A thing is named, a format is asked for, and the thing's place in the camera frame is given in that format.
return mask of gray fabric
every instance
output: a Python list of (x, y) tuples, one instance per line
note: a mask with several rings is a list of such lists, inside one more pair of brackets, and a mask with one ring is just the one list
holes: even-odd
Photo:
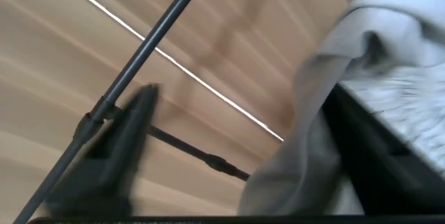
[(445, 0), (354, 0), (294, 82), (295, 122), (248, 180), (239, 215), (360, 214), (319, 109), (334, 84), (445, 58)]

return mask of corrugated wall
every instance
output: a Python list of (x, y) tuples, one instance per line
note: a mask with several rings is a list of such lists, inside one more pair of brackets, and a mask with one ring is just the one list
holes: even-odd
[[(96, 0), (147, 35), (172, 0)], [(279, 136), (291, 77), (349, 0), (192, 0), (159, 48)], [(141, 40), (87, 0), (0, 0), (0, 221), (10, 223)], [(153, 53), (155, 125), (251, 173), (280, 140)], [(233, 215), (244, 183), (151, 138), (137, 214)]]

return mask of ceiling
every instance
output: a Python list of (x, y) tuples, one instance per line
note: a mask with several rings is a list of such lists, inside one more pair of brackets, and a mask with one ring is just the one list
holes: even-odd
[[(96, 0), (147, 35), (172, 0)], [(192, 0), (124, 92), (162, 84), (154, 125), (252, 173), (293, 117), (293, 71), (350, 0)], [(31, 196), (141, 43), (87, 0), (0, 0), (0, 200), (5, 223)], [(139, 214), (233, 215), (244, 183), (149, 139)]]

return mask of brown surface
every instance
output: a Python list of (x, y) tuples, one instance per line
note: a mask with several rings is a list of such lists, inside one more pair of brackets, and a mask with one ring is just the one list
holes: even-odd
[[(146, 35), (172, 0), (98, 1)], [(347, 3), (192, 0), (159, 47), (283, 136), (292, 70)], [(17, 215), (139, 44), (86, 0), (0, 0), (0, 198), (11, 200), (0, 221)], [(249, 173), (280, 145), (158, 53), (124, 97), (149, 82), (163, 84), (157, 127)], [(139, 214), (235, 214), (243, 182), (158, 140), (147, 149)]]

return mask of gray cloth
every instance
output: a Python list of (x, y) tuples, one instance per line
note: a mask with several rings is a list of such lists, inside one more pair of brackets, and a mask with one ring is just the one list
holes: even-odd
[(319, 112), (342, 79), (375, 77), (397, 65), (431, 66), (445, 58), (445, 0), (353, 0), (301, 65), (295, 120), (277, 153), (248, 180), (239, 215), (360, 214)]

